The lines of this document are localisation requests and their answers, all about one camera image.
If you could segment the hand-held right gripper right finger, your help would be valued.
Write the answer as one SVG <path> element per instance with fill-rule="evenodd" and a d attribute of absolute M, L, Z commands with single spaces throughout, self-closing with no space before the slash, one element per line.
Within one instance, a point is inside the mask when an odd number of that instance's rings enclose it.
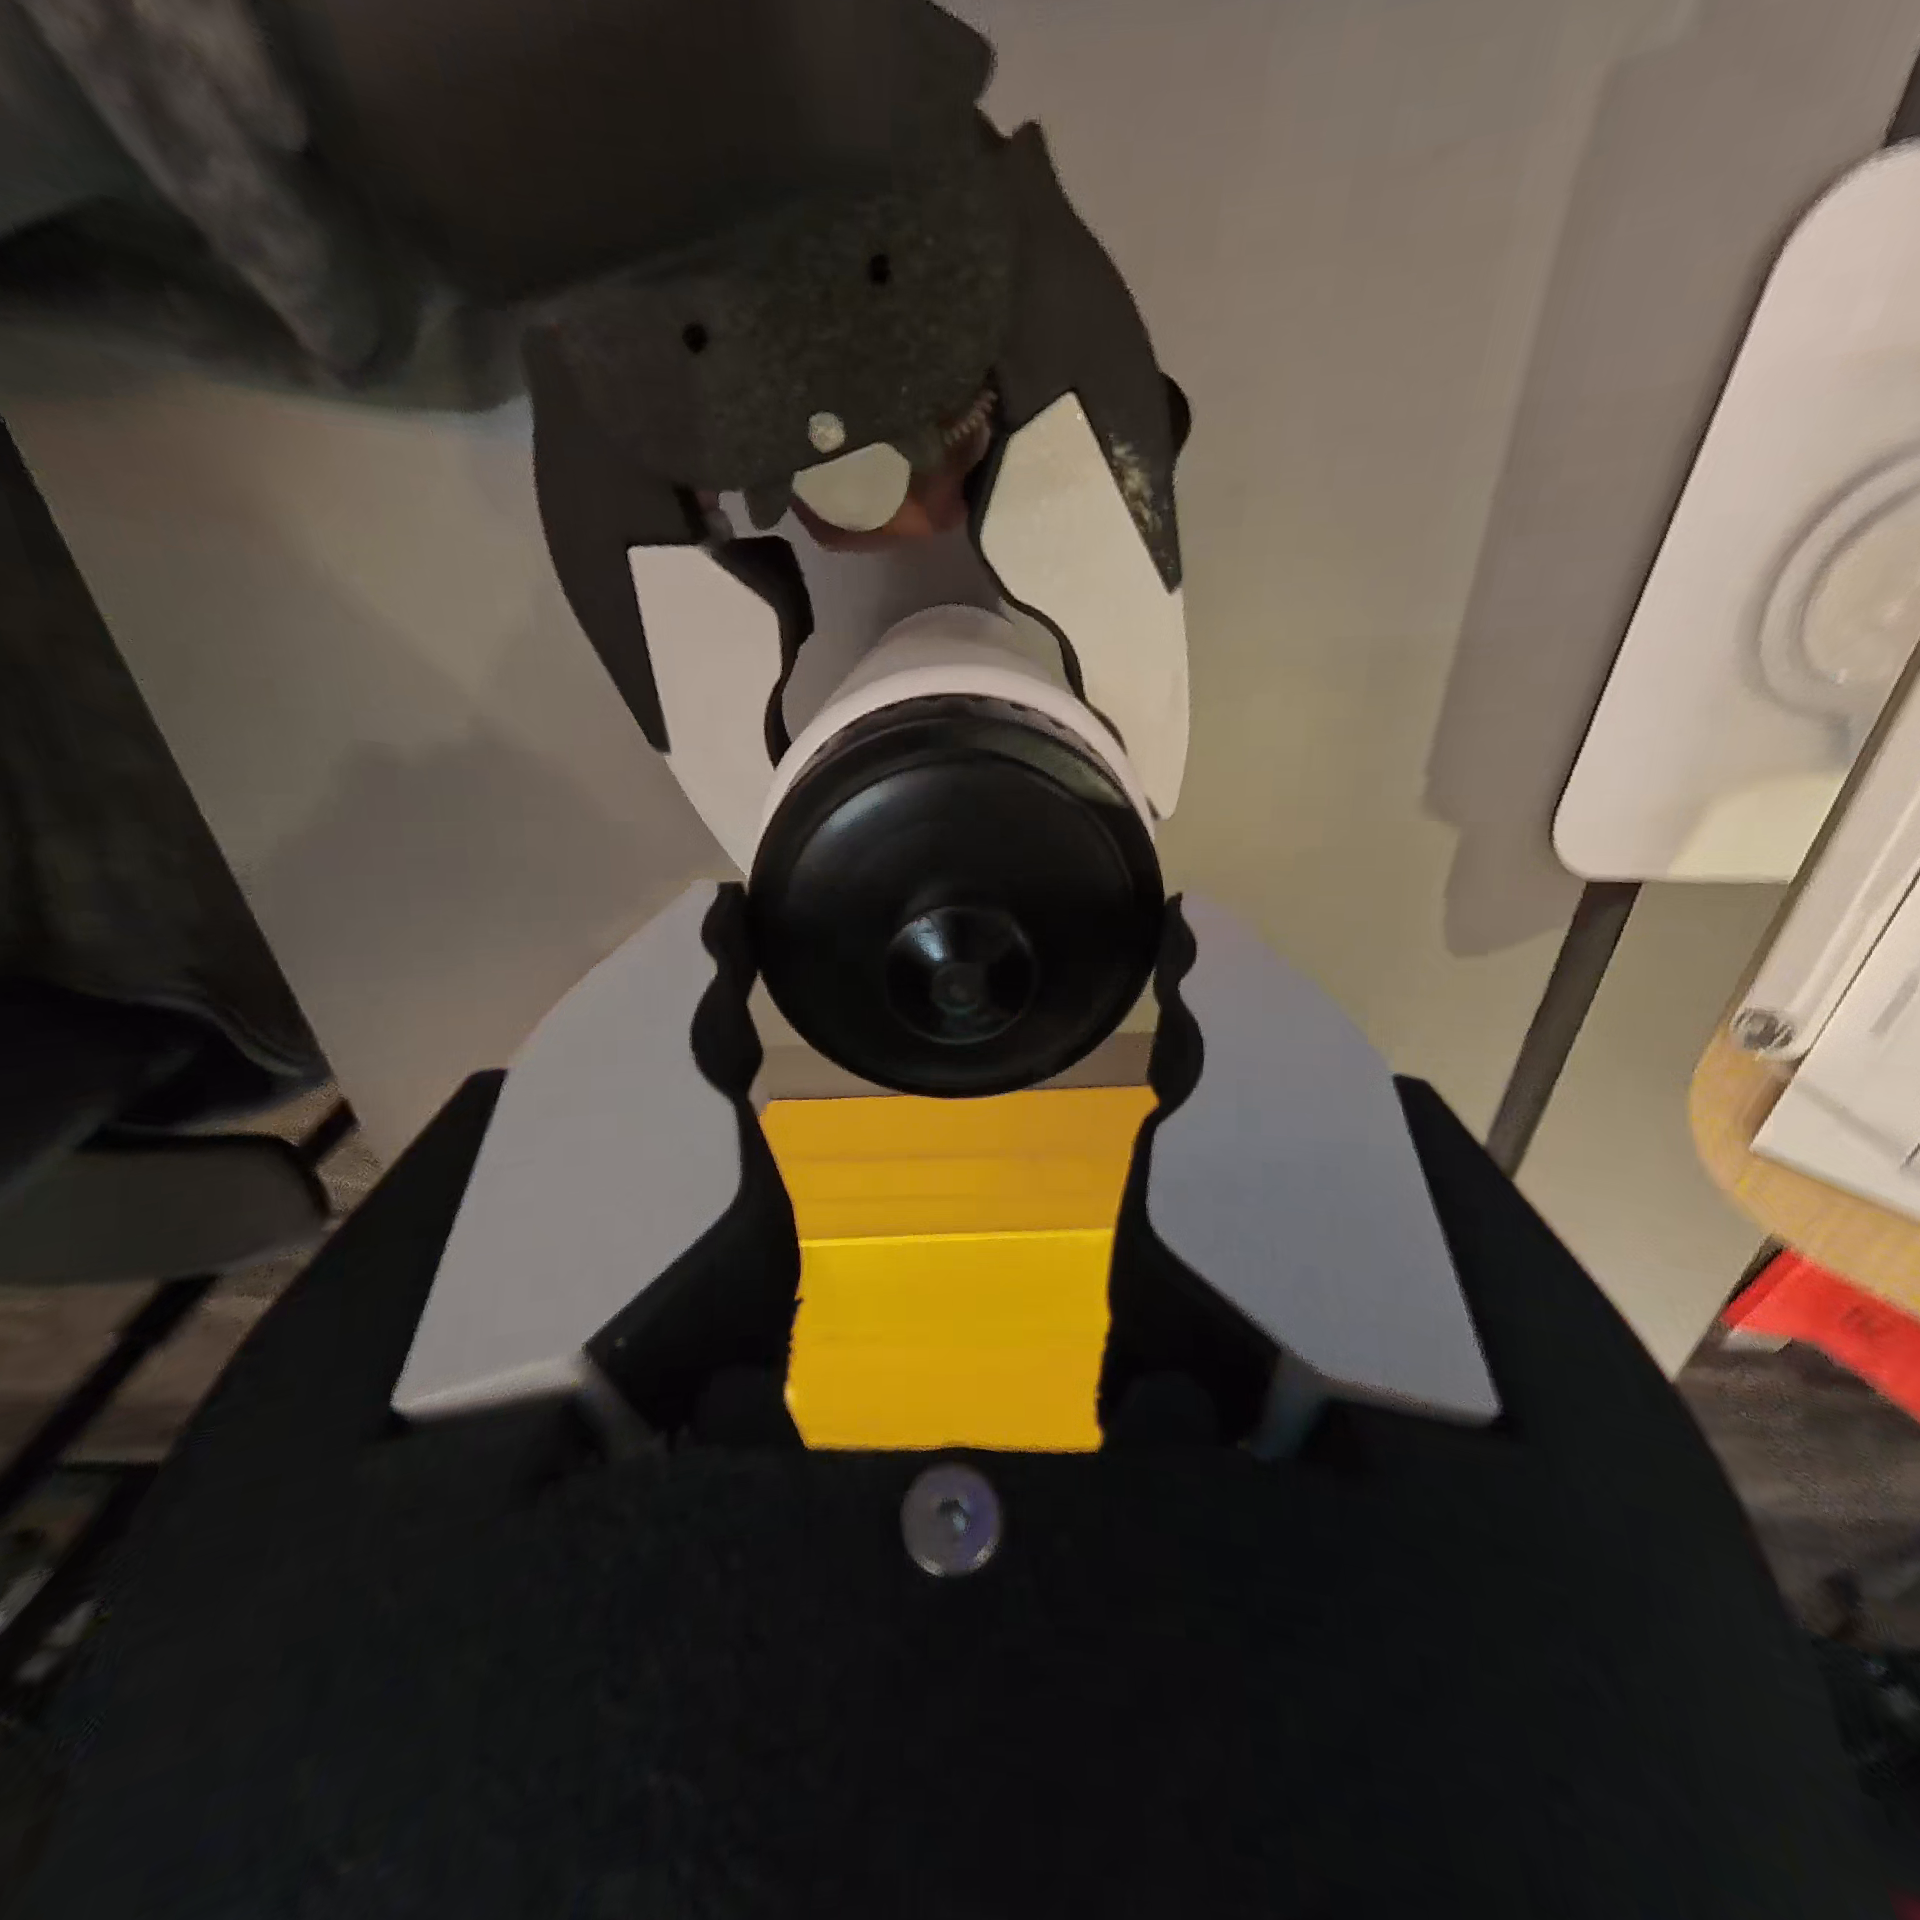
<path fill-rule="evenodd" d="M 1335 1405 L 1496 1425 L 1498 1380 L 1383 1056 L 1194 893 L 1168 902 L 1154 999 L 1100 1446 L 1280 1458 Z"/>

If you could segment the person's left hand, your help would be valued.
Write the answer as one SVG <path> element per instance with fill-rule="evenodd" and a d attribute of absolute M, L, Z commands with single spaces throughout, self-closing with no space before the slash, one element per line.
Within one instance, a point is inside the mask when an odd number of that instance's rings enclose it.
<path fill-rule="evenodd" d="M 971 446 L 948 447 L 930 469 L 914 469 L 901 447 L 871 444 L 800 469 L 791 512 L 816 545 L 832 553 L 875 553 L 960 527 L 969 517 Z"/>

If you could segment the white plastic bottle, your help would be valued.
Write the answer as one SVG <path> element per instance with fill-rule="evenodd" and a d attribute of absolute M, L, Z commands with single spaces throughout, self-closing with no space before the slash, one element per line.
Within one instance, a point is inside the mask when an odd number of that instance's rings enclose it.
<path fill-rule="evenodd" d="M 948 695 L 996 698 L 1068 726 L 1157 822 L 1123 744 L 1073 684 L 1061 642 L 1002 599 L 965 534 L 912 542 L 895 558 L 808 550 L 803 573 L 816 625 L 795 669 L 791 749 L 764 826 L 800 772 L 857 720 Z"/>

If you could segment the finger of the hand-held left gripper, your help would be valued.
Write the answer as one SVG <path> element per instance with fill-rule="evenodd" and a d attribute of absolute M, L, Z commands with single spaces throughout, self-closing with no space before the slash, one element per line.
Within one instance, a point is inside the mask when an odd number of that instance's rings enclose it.
<path fill-rule="evenodd" d="M 971 538 L 1002 599 L 1061 642 L 1079 697 L 1167 822 L 1184 792 L 1191 685 L 1180 527 L 1154 452 L 1064 392 L 996 434 Z"/>
<path fill-rule="evenodd" d="M 791 749 L 784 689 L 813 631 L 804 573 L 780 534 L 637 543 L 629 553 L 663 725 L 663 759 L 751 873 Z"/>

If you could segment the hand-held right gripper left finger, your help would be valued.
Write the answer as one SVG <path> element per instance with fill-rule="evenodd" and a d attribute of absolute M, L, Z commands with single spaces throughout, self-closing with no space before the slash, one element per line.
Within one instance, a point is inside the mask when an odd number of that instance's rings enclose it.
<path fill-rule="evenodd" d="M 391 1405 L 599 1405 L 637 1437 L 735 1404 L 797 1440 L 800 1237 L 752 1103 L 748 893 L 700 880 L 520 1044 Z"/>

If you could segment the printed instruction sheet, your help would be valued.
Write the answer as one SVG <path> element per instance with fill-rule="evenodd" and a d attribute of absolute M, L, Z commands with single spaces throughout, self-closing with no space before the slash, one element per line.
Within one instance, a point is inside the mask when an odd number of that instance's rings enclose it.
<path fill-rule="evenodd" d="M 1915 1216 L 1915 799 L 1852 799 L 1824 829 L 1733 1033 L 1783 1076 L 1756 1152 Z"/>

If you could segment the black bottle lid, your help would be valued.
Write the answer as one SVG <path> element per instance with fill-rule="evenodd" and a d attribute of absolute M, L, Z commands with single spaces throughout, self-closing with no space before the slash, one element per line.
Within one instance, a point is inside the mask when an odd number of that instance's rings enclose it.
<path fill-rule="evenodd" d="M 1115 769 L 1037 708 L 888 703 L 764 826 L 752 952 L 776 1008 L 857 1079 L 994 1097 L 1079 1064 L 1136 1008 L 1167 892 Z"/>

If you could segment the orange traffic cone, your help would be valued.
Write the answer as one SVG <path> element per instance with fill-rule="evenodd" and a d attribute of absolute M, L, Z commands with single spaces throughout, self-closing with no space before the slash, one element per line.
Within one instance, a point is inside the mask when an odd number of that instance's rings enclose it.
<path fill-rule="evenodd" d="M 1767 1253 L 1720 1309 L 1728 1333 L 1811 1345 L 1917 1418 L 1917 1316 L 1792 1250 Z"/>

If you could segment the yellow plastic bin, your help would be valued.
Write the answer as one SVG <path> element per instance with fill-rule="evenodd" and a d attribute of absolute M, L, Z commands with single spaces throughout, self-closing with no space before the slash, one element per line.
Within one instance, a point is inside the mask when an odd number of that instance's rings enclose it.
<path fill-rule="evenodd" d="M 788 1097 L 800 1232 L 784 1401 L 811 1448 L 1091 1452 L 1145 1086 Z"/>

